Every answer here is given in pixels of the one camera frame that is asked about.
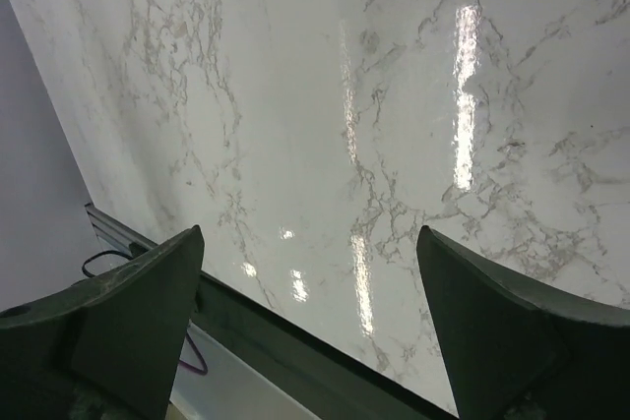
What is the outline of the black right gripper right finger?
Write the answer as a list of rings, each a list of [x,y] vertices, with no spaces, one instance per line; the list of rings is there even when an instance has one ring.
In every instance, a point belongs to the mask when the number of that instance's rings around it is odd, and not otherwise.
[[[629,312],[423,226],[416,253],[462,419],[626,419]]]

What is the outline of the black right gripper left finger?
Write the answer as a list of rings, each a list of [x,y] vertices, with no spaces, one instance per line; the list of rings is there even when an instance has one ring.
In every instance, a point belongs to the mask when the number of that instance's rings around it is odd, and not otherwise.
[[[1,314],[4,419],[162,419],[204,256],[199,226]]]

